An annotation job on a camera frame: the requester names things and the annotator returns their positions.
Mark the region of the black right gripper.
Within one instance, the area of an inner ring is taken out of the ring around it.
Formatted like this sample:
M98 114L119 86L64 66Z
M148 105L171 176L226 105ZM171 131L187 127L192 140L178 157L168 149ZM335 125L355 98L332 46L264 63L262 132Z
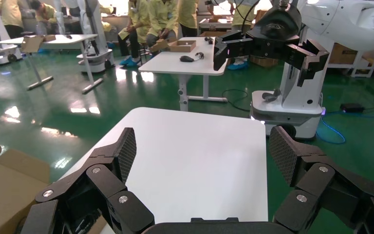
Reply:
M318 71L324 69L329 52L317 41L308 39L300 45L301 14L292 4L276 5L269 9L256 22L249 33L232 31L214 40L213 70L218 71L233 57L253 56L283 59L299 70L297 86L302 87L305 80L313 79Z

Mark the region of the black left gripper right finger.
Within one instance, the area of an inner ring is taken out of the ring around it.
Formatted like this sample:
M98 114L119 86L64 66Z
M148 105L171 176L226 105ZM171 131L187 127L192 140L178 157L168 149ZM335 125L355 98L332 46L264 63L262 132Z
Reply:
M374 181L332 161L319 147L272 128L269 152L292 188L273 217L294 234L305 234L321 209L334 213L356 234L374 234Z

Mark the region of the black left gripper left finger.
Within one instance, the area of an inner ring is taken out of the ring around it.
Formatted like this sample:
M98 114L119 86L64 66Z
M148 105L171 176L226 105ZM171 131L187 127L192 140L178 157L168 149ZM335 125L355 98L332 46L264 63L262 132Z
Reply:
M36 195L23 234L87 234L103 218L116 234L141 234L155 224L152 212L128 190L137 151L133 128L96 148L75 172Z

